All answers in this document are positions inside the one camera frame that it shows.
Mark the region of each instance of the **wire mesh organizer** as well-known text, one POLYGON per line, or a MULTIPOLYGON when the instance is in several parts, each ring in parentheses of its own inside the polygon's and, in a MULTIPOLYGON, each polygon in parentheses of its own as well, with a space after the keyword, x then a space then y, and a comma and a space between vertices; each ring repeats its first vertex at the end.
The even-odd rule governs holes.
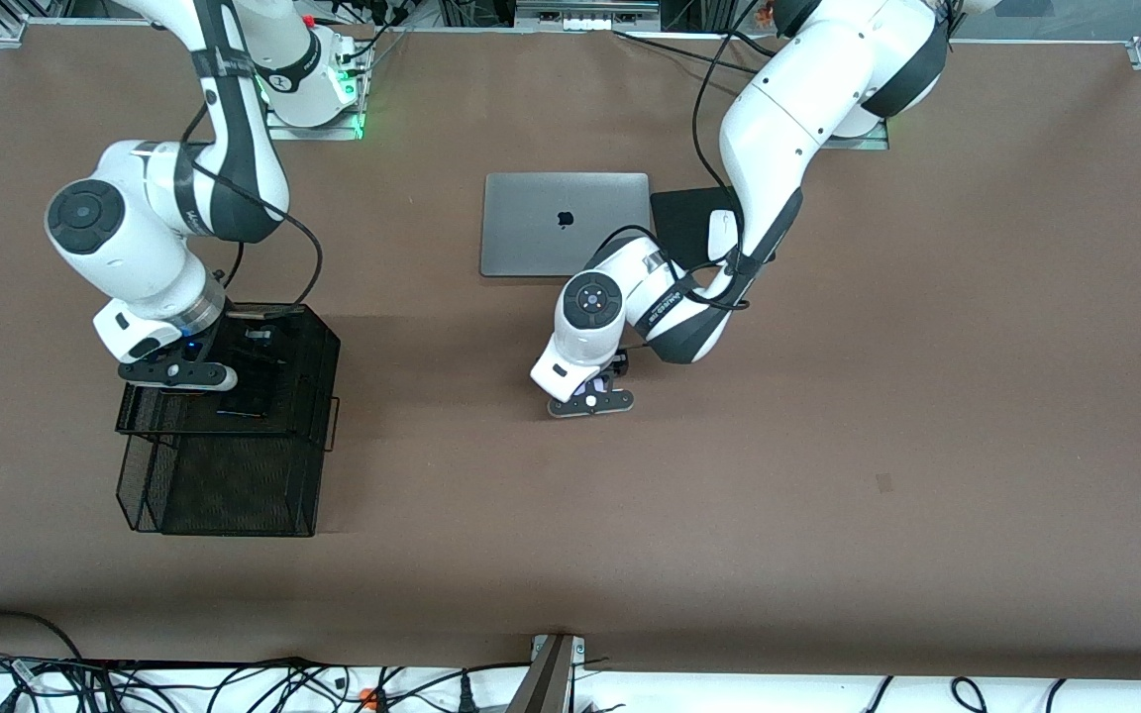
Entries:
POLYGON ((123 392, 126 520, 176 536, 313 536, 341 343, 305 306, 233 303, 219 329, 210 357, 236 370, 234 389, 123 392))

